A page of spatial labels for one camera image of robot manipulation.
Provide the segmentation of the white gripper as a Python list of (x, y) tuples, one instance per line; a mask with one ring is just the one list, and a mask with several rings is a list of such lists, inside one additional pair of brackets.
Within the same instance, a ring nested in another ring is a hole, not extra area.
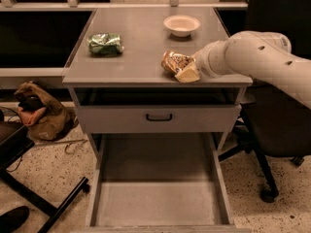
[(195, 63), (189, 63), (182, 71), (179, 71), (175, 75), (175, 78), (180, 83), (193, 83), (200, 79), (199, 71), (206, 77), (215, 78), (216, 75), (213, 72), (209, 62), (210, 50), (210, 48), (204, 48), (196, 52), (192, 56)]

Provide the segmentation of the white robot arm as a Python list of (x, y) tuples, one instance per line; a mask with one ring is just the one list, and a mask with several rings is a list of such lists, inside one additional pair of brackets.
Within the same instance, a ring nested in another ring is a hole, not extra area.
[(291, 43), (280, 33), (242, 31), (225, 41), (208, 44), (176, 75), (192, 83), (237, 73), (270, 83), (311, 108), (311, 61), (291, 54)]

